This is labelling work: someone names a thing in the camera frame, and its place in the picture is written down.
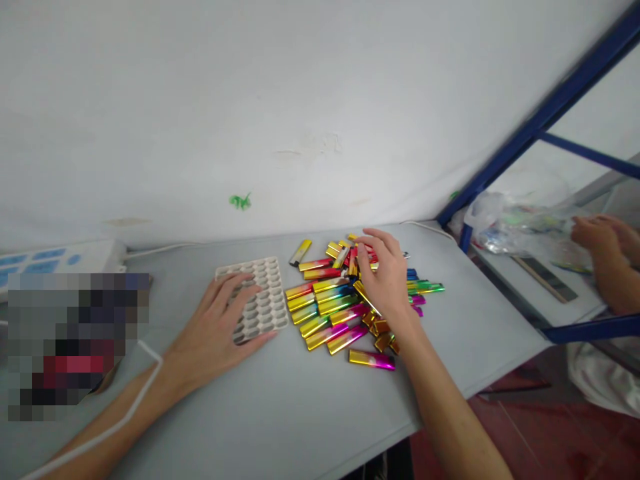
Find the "gray table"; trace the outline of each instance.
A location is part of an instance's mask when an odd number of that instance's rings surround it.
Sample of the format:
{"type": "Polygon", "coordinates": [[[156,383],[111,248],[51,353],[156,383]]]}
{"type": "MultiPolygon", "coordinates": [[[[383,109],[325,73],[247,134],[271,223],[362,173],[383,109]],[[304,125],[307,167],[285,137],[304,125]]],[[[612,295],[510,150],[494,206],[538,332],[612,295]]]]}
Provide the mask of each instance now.
{"type": "Polygon", "coordinates": [[[568,303],[558,301],[524,268],[507,255],[494,255],[486,250],[473,247],[480,260],[494,272],[502,282],[518,296],[528,308],[552,327],[564,327],[594,319],[607,309],[598,294],[593,280],[578,273],[558,268],[544,259],[538,259],[564,284],[571,288],[578,298],[568,303]]]}
{"type": "MultiPolygon", "coordinates": [[[[409,266],[421,278],[447,288],[428,296],[423,326],[465,397],[549,346],[451,240],[414,225],[384,228],[410,252],[409,266]]],[[[302,278],[287,262],[302,238],[313,240],[306,256],[312,260],[349,232],[216,243],[130,262],[130,271],[155,278],[146,342],[159,352],[167,348],[216,267],[276,255],[284,286],[293,287],[302,278]]],[[[355,347],[372,350],[371,338],[355,347]]],[[[401,362],[387,372],[349,364],[346,355],[332,357],[324,348],[308,352],[298,328],[288,326],[158,420],[113,477],[340,478],[421,428],[401,362]]],[[[135,348],[110,388],[85,398],[64,421],[1,424],[0,476],[14,478],[42,464],[150,364],[135,348]]]]}

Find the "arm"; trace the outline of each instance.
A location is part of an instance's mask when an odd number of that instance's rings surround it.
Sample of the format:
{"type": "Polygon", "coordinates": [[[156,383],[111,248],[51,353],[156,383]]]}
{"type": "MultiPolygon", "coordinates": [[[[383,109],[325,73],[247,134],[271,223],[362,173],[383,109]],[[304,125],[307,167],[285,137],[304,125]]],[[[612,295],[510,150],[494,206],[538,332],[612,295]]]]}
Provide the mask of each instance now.
{"type": "Polygon", "coordinates": [[[640,312],[640,274],[629,266],[614,228],[598,219],[576,217],[574,222],[571,238],[591,254],[603,300],[616,315],[640,312]]]}
{"type": "Polygon", "coordinates": [[[365,229],[360,237],[358,263],[372,302],[387,320],[401,346],[420,414],[435,452],[452,479],[511,479],[502,456],[460,394],[438,357],[420,318],[409,306],[407,262],[390,234],[365,229]],[[362,243],[374,248],[379,267],[374,274],[362,243]]]}
{"type": "MultiPolygon", "coordinates": [[[[236,366],[273,338],[275,332],[269,332],[240,347],[231,340],[242,309],[261,289],[258,286],[244,289],[232,304],[227,306],[227,303],[234,288],[250,277],[228,275],[211,282],[191,320],[163,356],[164,364],[134,416],[97,448],[70,460],[45,478],[66,480],[108,477],[136,440],[164,412],[192,391],[236,366]]],[[[54,459],[95,438],[120,421],[155,368],[154,365],[132,380],[104,412],[62,448],[54,459]]]]}

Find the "plastic bag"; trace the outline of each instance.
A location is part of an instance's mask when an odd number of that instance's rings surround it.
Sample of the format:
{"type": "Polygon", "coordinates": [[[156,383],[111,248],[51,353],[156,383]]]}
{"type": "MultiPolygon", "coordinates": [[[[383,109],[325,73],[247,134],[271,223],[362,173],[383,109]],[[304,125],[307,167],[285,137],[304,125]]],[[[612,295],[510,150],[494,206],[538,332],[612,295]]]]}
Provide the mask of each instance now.
{"type": "Polygon", "coordinates": [[[572,205],[571,200],[542,207],[520,203],[502,193],[482,192],[464,214],[464,223],[473,228],[474,244],[492,253],[531,256],[588,270],[588,252],[571,241],[571,218],[585,215],[588,212],[572,205]]]}

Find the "white cable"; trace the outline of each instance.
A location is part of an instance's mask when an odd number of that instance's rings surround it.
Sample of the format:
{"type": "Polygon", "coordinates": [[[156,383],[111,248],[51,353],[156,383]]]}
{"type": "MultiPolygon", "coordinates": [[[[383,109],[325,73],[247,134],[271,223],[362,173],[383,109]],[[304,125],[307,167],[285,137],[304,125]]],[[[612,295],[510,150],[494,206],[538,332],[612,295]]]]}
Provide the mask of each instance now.
{"type": "Polygon", "coordinates": [[[136,253],[126,253],[124,260],[129,260],[129,259],[138,258],[138,257],[144,257],[145,255],[151,255],[152,253],[160,253],[162,251],[173,250],[173,249],[180,248],[180,247],[192,247],[194,245],[206,245],[206,243],[194,243],[194,242],[176,243],[174,245],[168,245],[166,247],[160,247],[160,248],[156,248],[156,249],[153,249],[153,250],[145,250],[145,251],[136,252],[136,253]]]}
{"type": "Polygon", "coordinates": [[[89,450],[94,448],[96,445],[98,445],[100,442],[102,442],[102,441],[106,440],[107,438],[109,438],[110,436],[112,436],[115,432],[117,432],[124,425],[126,425],[129,420],[131,420],[131,418],[133,417],[133,414],[138,409],[138,406],[140,405],[140,403],[144,399],[144,397],[145,397],[145,395],[147,393],[147,390],[149,390],[151,384],[153,383],[153,381],[155,380],[156,376],[158,375],[158,372],[160,372],[160,368],[162,368],[162,364],[164,363],[163,360],[162,360],[162,357],[160,355],[158,355],[156,352],[154,352],[150,348],[150,346],[148,346],[144,341],[138,340],[138,344],[154,360],[156,360],[156,362],[158,362],[158,366],[155,368],[155,370],[153,371],[153,373],[151,374],[151,376],[149,377],[149,379],[145,383],[145,386],[142,387],[142,390],[140,390],[140,392],[138,393],[138,396],[135,398],[133,404],[129,408],[129,411],[122,418],[122,420],[120,420],[118,423],[114,424],[114,426],[112,426],[112,427],[108,428],[107,430],[105,430],[104,432],[102,432],[97,437],[92,438],[88,442],[83,443],[82,445],[80,445],[79,447],[74,448],[70,452],[66,452],[61,457],[58,457],[55,460],[52,460],[49,463],[46,463],[42,467],[38,468],[38,470],[35,470],[35,471],[31,472],[30,474],[22,477],[22,480],[35,480],[35,479],[44,477],[45,475],[47,475],[48,473],[51,473],[52,471],[56,470],[60,466],[64,465],[65,463],[73,460],[76,457],[79,457],[80,455],[82,455],[85,452],[88,452],[89,450]]]}
{"type": "Polygon", "coordinates": [[[422,228],[426,228],[427,230],[434,231],[434,232],[436,232],[436,233],[439,233],[440,235],[444,235],[445,237],[450,238],[451,240],[453,240],[453,242],[454,242],[456,245],[458,244],[458,242],[456,242],[456,241],[455,241],[455,238],[453,238],[450,234],[448,234],[447,232],[442,231],[442,230],[440,230],[440,229],[437,229],[437,228],[434,228],[434,227],[430,227],[430,226],[428,226],[428,225],[424,225],[423,223],[418,223],[418,222],[416,222],[416,221],[414,221],[414,220],[407,220],[407,221],[404,221],[404,222],[400,223],[400,225],[404,225],[405,223],[410,223],[410,224],[412,224],[412,225],[417,225],[418,227],[422,227],[422,228]]]}

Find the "right hand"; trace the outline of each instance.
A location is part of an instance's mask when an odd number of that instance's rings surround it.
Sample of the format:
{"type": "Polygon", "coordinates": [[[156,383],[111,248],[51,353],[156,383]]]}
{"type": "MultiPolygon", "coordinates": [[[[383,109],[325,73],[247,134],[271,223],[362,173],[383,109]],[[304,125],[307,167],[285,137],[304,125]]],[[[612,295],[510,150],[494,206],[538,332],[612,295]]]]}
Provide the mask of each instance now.
{"type": "Polygon", "coordinates": [[[358,266],[362,284],[375,308],[382,314],[392,332],[399,339],[410,338],[422,332],[420,318],[409,304],[407,294],[407,261],[400,243],[390,233],[377,229],[364,229],[370,235],[355,240],[358,245],[358,266]],[[369,256],[364,247],[375,250],[378,270],[372,272],[369,256]]]}
{"type": "Polygon", "coordinates": [[[571,230],[571,240],[589,250],[590,253],[620,251],[618,239],[610,226],[584,217],[574,217],[573,221],[575,225],[571,230]]]}
{"type": "Polygon", "coordinates": [[[640,266],[640,233],[622,220],[609,215],[598,215],[596,221],[610,226],[618,237],[620,250],[635,267],[640,266]]]}

